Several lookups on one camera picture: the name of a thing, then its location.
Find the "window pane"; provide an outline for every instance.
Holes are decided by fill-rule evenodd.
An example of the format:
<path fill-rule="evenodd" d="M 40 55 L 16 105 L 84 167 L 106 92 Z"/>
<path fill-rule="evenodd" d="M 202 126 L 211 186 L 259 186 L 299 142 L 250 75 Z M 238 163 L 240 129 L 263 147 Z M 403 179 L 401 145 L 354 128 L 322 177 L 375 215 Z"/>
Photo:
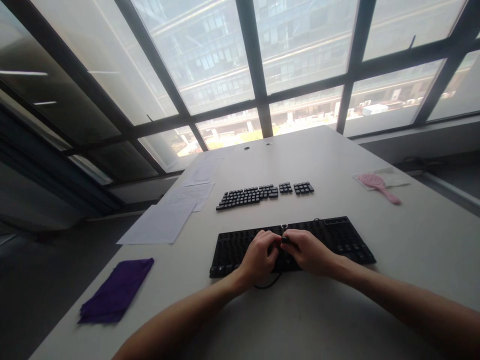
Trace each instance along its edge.
<path fill-rule="evenodd" d="M 254 0 L 268 94 L 344 74 L 357 0 Z"/>
<path fill-rule="evenodd" d="M 377 0 L 363 60 L 445 39 L 464 0 Z"/>
<path fill-rule="evenodd" d="M 148 178 L 158 173 L 129 142 L 90 151 L 98 163 L 122 182 Z"/>
<path fill-rule="evenodd" d="M 411 124 L 442 62 L 355 82 L 343 135 L 368 134 Z"/>
<path fill-rule="evenodd" d="M 103 171 L 101 171 L 83 156 L 73 155 L 69 156 L 68 158 L 100 185 L 107 185 L 113 182 L 113 180 L 105 175 Z"/>
<path fill-rule="evenodd" d="M 254 98 L 235 0 L 136 0 L 191 114 Z"/>
<path fill-rule="evenodd" d="M 18 102 L 13 100 L 2 90 L 0 90 L 0 103 L 58 150 L 63 151 L 72 148 L 65 140 L 50 130 L 43 122 L 25 110 Z"/>
<path fill-rule="evenodd" d="M 343 86 L 270 104 L 273 135 L 293 133 L 320 125 L 337 128 Z"/>
<path fill-rule="evenodd" d="M 190 126 L 160 132 L 139 140 L 167 173 L 185 170 L 202 152 Z"/>
<path fill-rule="evenodd" d="M 132 124 L 178 113 L 114 0 L 32 2 Z"/>
<path fill-rule="evenodd" d="M 0 2 L 0 79 L 79 144 L 120 135 Z"/>
<path fill-rule="evenodd" d="M 480 50 L 469 52 L 451 78 L 428 121 L 480 110 Z"/>
<path fill-rule="evenodd" d="M 264 138 L 257 108 L 198 122 L 196 127 L 209 150 Z"/>

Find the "white paper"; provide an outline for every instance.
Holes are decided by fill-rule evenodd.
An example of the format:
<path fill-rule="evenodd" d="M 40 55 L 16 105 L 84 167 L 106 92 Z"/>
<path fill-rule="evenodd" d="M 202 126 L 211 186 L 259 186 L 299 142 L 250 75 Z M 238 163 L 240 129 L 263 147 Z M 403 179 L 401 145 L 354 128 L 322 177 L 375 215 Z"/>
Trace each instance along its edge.
<path fill-rule="evenodd" d="M 381 177 L 385 183 L 386 188 L 393 188 L 410 184 L 410 178 L 401 172 L 395 171 L 392 166 L 353 175 L 353 178 L 367 191 L 373 191 L 375 190 L 375 188 L 367 186 L 359 180 L 359 176 L 363 174 L 374 174 Z"/>
<path fill-rule="evenodd" d="M 203 160 L 228 158 L 233 151 L 234 151 L 233 146 L 227 146 L 227 147 L 222 147 L 215 150 L 210 150 L 204 153 L 205 156 L 203 157 Z"/>
<path fill-rule="evenodd" d="M 194 209 L 195 202 L 152 205 L 117 242 L 131 244 L 172 244 Z"/>
<path fill-rule="evenodd" d="M 160 200 L 160 204 L 174 205 L 196 202 L 193 212 L 199 212 L 204 207 L 214 185 L 214 182 L 210 182 L 201 185 L 175 187 Z"/>
<path fill-rule="evenodd" d="M 201 159 L 197 161 L 195 167 L 191 170 L 187 178 L 180 185 L 181 187 L 187 187 L 192 185 L 208 184 L 217 171 L 220 162 L 223 159 Z"/>

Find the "white table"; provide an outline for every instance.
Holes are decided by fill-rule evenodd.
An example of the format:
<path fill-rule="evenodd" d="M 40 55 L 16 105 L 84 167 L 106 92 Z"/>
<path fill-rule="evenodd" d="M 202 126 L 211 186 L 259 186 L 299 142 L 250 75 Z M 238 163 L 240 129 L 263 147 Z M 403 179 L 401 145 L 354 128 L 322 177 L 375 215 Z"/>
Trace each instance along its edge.
<path fill-rule="evenodd" d="M 411 179 L 394 206 L 353 174 L 388 164 L 329 129 L 316 127 L 236 145 L 214 176 L 203 210 L 173 245 L 124 245 L 31 359 L 110 359 L 144 322 L 209 284 L 218 233 L 348 216 L 377 269 L 480 310 L 480 220 Z M 190 167 L 179 178 L 178 186 Z M 314 195 L 280 194 L 217 212 L 225 191 L 310 181 Z M 123 260 L 153 257 L 148 277 L 117 325 L 77 325 L 81 305 Z M 303 271 L 232 301 L 194 339 L 187 359 L 434 359 L 439 355 L 362 294 Z"/>

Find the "purple cloth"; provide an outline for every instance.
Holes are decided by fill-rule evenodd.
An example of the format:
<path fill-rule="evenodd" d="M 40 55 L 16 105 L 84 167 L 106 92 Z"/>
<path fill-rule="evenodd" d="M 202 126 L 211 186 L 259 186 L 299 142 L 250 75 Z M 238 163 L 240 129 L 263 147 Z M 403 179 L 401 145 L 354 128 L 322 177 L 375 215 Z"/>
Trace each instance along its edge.
<path fill-rule="evenodd" d="M 118 323 L 153 264 L 152 258 L 119 262 L 95 295 L 81 306 L 78 323 Z"/>

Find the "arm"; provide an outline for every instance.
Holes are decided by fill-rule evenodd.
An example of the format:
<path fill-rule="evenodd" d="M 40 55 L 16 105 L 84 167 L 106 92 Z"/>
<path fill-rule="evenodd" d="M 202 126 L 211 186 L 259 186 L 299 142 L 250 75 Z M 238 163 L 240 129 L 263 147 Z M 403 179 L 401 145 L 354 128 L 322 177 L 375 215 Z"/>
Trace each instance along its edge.
<path fill-rule="evenodd" d="M 480 354 L 480 313 L 430 291 L 393 280 L 331 252 L 310 232 L 289 229 L 282 244 L 306 271 L 357 289 L 448 355 Z"/>
<path fill-rule="evenodd" d="M 237 270 L 150 319 L 127 339 L 113 360 L 163 359 L 173 355 L 228 302 L 272 272 L 279 251 L 275 247 L 268 255 L 268 247 L 280 238 L 271 231 L 260 231 Z"/>

